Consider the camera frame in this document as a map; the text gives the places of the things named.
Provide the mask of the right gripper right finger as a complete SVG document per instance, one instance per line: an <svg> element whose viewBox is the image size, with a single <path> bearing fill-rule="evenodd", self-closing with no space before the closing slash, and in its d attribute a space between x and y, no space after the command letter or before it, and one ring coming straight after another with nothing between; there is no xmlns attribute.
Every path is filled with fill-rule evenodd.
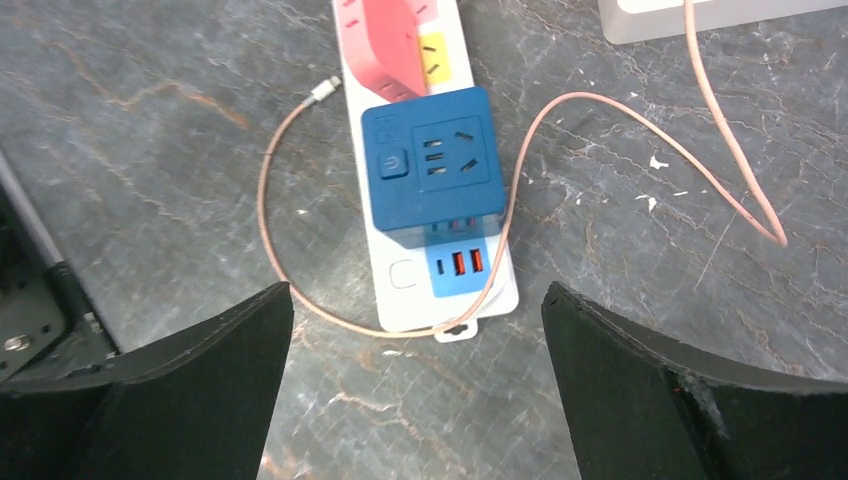
<svg viewBox="0 0 848 480"><path fill-rule="evenodd" d="M585 479L843 479L847 387L695 348L554 282L541 317Z"/></svg>

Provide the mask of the large white power strip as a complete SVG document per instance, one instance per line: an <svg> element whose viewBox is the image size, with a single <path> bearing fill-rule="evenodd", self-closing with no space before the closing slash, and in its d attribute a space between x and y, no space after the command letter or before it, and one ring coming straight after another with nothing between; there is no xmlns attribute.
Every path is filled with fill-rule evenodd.
<svg viewBox="0 0 848 480"><path fill-rule="evenodd" d="M479 87L471 73L457 3L435 2L437 18L419 28L425 96ZM458 335L470 338L479 319L510 313L519 302L503 228L497 235L412 249L379 232L372 220L361 116L369 108L391 103L357 95L346 80L342 58L341 66L380 329L429 331L464 317Z"/></svg>

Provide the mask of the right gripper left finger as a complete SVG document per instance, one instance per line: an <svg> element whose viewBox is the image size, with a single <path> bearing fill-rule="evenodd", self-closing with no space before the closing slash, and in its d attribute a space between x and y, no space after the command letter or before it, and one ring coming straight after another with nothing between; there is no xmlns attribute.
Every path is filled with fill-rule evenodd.
<svg viewBox="0 0 848 480"><path fill-rule="evenodd" d="M253 479L293 332L289 286L109 358L78 340L1 385L5 479Z"/></svg>

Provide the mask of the blue cube socket adapter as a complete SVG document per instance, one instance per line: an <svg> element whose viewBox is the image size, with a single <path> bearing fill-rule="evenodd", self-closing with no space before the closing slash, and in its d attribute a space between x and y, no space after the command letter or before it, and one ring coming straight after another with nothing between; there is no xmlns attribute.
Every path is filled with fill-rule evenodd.
<svg viewBox="0 0 848 480"><path fill-rule="evenodd" d="M502 231L505 185L483 88L372 107L361 126L379 232L412 249Z"/></svg>

